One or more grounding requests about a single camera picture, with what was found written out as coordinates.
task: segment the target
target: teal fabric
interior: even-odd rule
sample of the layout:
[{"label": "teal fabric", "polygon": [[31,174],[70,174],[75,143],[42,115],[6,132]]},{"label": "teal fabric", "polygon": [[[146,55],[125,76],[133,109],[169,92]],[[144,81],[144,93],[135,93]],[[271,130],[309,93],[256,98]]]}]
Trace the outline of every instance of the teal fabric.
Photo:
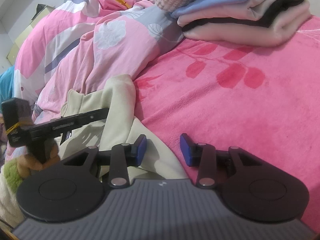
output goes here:
[{"label": "teal fabric", "polygon": [[0,113],[2,114],[1,104],[3,101],[13,97],[13,77],[14,66],[8,68],[0,75]]}]

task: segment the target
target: silver rivet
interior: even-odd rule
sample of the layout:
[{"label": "silver rivet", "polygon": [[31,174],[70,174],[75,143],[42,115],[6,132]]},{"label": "silver rivet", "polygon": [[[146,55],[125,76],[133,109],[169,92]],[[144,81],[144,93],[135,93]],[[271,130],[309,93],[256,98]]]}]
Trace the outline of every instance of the silver rivet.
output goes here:
[{"label": "silver rivet", "polygon": [[214,179],[211,178],[202,178],[199,180],[199,183],[201,186],[212,186],[216,182],[214,181]]},{"label": "silver rivet", "polygon": [[123,186],[127,183],[127,180],[124,178],[114,178],[111,180],[111,184],[114,186]]}]

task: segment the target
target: black folded garment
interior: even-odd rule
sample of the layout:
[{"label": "black folded garment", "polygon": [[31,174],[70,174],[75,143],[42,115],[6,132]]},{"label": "black folded garment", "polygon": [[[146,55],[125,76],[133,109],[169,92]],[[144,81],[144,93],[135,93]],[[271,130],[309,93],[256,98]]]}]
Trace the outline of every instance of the black folded garment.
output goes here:
[{"label": "black folded garment", "polygon": [[276,0],[270,5],[270,7],[266,10],[264,15],[257,21],[240,20],[240,19],[234,19],[231,17],[204,18],[204,19],[197,19],[185,25],[182,28],[182,31],[187,32],[196,26],[205,25],[206,23],[237,23],[237,24],[244,24],[249,26],[260,26],[260,27],[269,28],[273,23],[273,21],[275,20],[275,18],[279,15],[279,13],[286,11],[288,8],[299,5],[303,2],[304,0]]}]

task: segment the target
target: cardboard box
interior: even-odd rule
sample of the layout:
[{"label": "cardboard box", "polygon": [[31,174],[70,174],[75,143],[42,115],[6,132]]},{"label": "cardboard box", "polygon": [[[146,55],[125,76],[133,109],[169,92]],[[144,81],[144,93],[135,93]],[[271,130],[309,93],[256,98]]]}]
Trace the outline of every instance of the cardboard box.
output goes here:
[{"label": "cardboard box", "polygon": [[35,17],[35,19],[31,22],[31,24],[18,36],[18,38],[15,40],[7,59],[10,61],[12,65],[16,63],[17,55],[19,52],[19,49],[21,48],[24,41],[27,39],[33,28],[40,22],[41,19],[43,19],[45,16],[49,15],[54,10],[53,7],[46,6],[43,10],[41,10],[38,15]]}]

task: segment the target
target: jacket sleeve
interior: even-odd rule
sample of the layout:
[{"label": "jacket sleeve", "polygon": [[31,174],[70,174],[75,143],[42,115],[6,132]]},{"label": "jacket sleeve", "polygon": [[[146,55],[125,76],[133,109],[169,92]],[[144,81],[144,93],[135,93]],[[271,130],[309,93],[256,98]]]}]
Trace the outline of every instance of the jacket sleeve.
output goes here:
[{"label": "jacket sleeve", "polygon": [[[16,192],[21,182],[17,160],[13,159],[5,163],[0,173],[0,218],[12,227],[16,227],[23,221],[23,215],[16,199]],[[0,227],[8,229],[1,222]]]}]

